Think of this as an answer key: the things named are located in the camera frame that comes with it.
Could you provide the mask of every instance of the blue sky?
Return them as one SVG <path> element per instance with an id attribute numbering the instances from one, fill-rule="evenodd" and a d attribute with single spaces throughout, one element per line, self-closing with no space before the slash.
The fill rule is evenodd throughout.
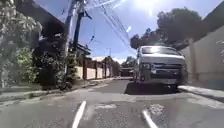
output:
<path id="1" fill-rule="evenodd" d="M 67 11 L 71 0 L 35 0 L 47 11 L 64 21 L 66 13 L 62 15 L 63 9 Z M 143 34 L 146 28 L 152 30 L 157 28 L 157 14 L 160 11 L 170 11 L 173 8 L 195 10 L 204 18 L 222 0 L 111 0 L 115 14 L 119 17 L 125 29 L 128 29 L 128 36 Z M 127 56 L 135 56 L 135 50 L 130 48 L 129 41 L 124 38 L 125 43 L 114 33 L 107 24 L 105 17 L 98 8 L 88 10 L 93 18 L 83 18 L 79 41 L 88 44 L 92 50 L 92 56 L 107 56 L 111 49 L 111 56 L 116 60 L 123 61 Z M 89 43 L 95 31 L 95 40 Z"/>

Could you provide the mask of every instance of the van front bumper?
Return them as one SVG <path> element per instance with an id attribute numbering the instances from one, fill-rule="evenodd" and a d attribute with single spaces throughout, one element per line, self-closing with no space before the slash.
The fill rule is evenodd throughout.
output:
<path id="1" fill-rule="evenodd" d="M 140 84 L 168 84 L 168 85 L 181 85 L 187 83 L 187 71 L 182 70 L 158 70 L 143 71 L 139 74 L 138 83 Z"/>

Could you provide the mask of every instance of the car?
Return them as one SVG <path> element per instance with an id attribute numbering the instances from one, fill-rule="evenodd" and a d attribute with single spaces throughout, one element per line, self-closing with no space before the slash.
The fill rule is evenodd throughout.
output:
<path id="1" fill-rule="evenodd" d="M 138 48 L 134 81 L 137 84 L 161 84 L 177 90 L 187 81 L 185 57 L 176 49 L 165 46 Z"/>

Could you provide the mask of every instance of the asphalt road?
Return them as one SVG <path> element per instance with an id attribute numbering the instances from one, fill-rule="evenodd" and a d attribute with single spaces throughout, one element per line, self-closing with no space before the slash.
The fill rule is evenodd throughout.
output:
<path id="1" fill-rule="evenodd" d="M 148 110 L 158 128 L 223 128 L 224 104 L 169 88 L 137 87 L 129 80 L 80 89 L 64 96 L 0 108 L 1 128 L 71 128 L 80 103 L 80 128 L 147 128 Z"/>

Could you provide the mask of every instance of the fence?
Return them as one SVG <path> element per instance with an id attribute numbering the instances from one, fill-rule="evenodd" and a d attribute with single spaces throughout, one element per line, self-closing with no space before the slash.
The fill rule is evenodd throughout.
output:
<path id="1" fill-rule="evenodd" d="M 81 79 L 102 79 L 112 77 L 115 74 L 110 64 L 93 61 L 91 58 L 84 58 L 82 61 L 82 64 L 76 67 L 76 74 Z"/>

